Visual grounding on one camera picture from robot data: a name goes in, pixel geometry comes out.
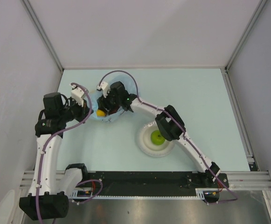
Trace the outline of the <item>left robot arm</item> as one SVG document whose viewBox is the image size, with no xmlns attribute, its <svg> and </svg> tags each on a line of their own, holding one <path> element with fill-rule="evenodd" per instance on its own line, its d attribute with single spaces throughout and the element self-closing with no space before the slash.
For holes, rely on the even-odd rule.
<svg viewBox="0 0 271 224">
<path fill-rule="evenodd" d="M 44 95 L 44 109 L 35 125 L 37 156 L 34 176 L 26 197 L 20 198 L 19 207 L 34 221 L 64 218 L 68 214 L 69 196 L 78 185 L 89 181 L 83 163 L 70 164 L 58 182 L 56 180 L 58 154 L 63 133 L 68 122 L 84 123 L 92 114 L 91 103 L 85 100 L 87 93 L 81 89 L 71 92 L 67 98 L 59 92 Z"/>
</svg>

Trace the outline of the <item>green fake apple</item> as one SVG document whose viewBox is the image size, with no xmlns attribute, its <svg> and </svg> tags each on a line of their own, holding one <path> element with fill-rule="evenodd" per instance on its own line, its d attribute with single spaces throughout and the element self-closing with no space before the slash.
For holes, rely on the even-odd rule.
<svg viewBox="0 0 271 224">
<path fill-rule="evenodd" d="M 151 142 L 157 146 L 160 146 L 160 145 L 164 144 L 164 142 L 165 142 L 165 138 L 161 135 L 159 130 L 152 131 L 152 133 L 150 135 L 150 139 L 151 139 Z"/>
</svg>

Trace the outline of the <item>light blue printed plastic bag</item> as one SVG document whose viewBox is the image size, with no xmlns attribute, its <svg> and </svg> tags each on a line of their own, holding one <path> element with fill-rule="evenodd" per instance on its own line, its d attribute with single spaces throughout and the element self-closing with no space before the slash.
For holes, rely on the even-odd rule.
<svg viewBox="0 0 271 224">
<path fill-rule="evenodd" d="M 133 112 L 132 102 L 138 98 L 138 87 L 132 77 L 118 75 L 102 81 L 89 93 L 93 113 L 90 119 L 104 123 L 117 120 L 125 112 Z"/>
</svg>

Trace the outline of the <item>yellow fake pear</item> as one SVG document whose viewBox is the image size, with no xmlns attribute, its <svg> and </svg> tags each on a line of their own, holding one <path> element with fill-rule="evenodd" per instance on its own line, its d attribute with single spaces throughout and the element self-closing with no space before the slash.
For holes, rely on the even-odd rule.
<svg viewBox="0 0 271 224">
<path fill-rule="evenodd" d="M 105 117 L 106 116 L 106 113 L 103 111 L 103 110 L 97 110 L 96 111 L 96 115 L 98 116 L 98 117 Z"/>
</svg>

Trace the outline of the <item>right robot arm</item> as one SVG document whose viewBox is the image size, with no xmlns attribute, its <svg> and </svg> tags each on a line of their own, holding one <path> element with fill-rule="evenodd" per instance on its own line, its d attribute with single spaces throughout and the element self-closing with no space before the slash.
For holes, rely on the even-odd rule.
<svg viewBox="0 0 271 224">
<path fill-rule="evenodd" d="M 197 170 L 203 173 L 201 175 L 202 184 L 206 187 L 213 187 L 218 182 L 221 169 L 191 140 L 185 123 L 173 106 L 160 107 L 145 102 L 138 94 L 129 93 L 120 81 L 112 84 L 101 81 L 97 90 L 103 93 L 98 100 L 98 105 L 108 112 L 115 108 L 122 108 L 125 111 L 154 117 L 158 130 L 165 140 L 179 144 Z"/>
</svg>

